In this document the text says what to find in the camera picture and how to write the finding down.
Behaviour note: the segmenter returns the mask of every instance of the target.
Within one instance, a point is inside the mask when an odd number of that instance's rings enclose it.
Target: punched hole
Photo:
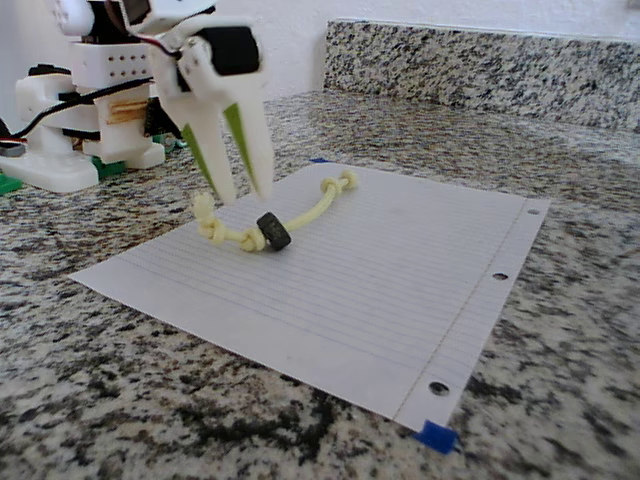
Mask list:
[[[437,395],[438,397],[446,397],[447,395],[449,395],[449,387],[447,387],[444,383],[431,382],[429,384],[429,390],[431,390],[431,393]]]

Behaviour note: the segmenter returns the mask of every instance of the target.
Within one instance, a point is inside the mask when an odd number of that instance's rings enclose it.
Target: white robot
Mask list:
[[[81,41],[71,43],[70,72],[40,65],[18,81],[20,115],[33,120],[9,134],[14,146],[26,142],[26,153],[0,156],[1,170],[55,192],[80,190],[98,182],[93,156],[129,168],[162,163],[149,124],[163,124],[187,141],[229,204],[236,192],[220,134],[224,116],[254,190],[269,196],[274,154],[260,52],[246,20],[213,14],[215,0],[46,1],[60,30]],[[151,81],[161,109],[151,108]],[[11,142],[0,145],[12,150]]]

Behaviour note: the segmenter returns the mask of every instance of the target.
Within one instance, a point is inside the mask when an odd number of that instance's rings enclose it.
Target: yellow rope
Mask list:
[[[343,189],[351,190],[358,186],[358,177],[351,170],[345,170],[340,178],[325,178],[320,184],[324,196],[309,211],[284,223],[288,232],[297,230],[313,222],[322,215],[331,203],[342,193]],[[198,233],[213,245],[222,245],[226,240],[240,244],[246,252],[259,252],[267,245],[267,240],[259,228],[249,228],[244,232],[230,230],[213,214],[214,200],[210,193],[199,193],[193,199],[193,213],[200,225]]]

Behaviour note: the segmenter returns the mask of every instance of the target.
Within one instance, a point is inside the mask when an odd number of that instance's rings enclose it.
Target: sheet of paper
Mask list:
[[[291,219],[344,168],[309,166],[266,204],[217,214],[237,230]],[[415,430],[446,424],[549,202],[348,168],[360,187],[281,252],[214,247],[193,222],[72,278]]]

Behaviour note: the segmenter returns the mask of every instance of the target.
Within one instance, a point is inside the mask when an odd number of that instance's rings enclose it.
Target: blue tape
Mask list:
[[[448,455],[456,445],[458,434],[450,428],[441,427],[427,420],[424,422],[422,431],[416,433],[413,438],[436,452]]]

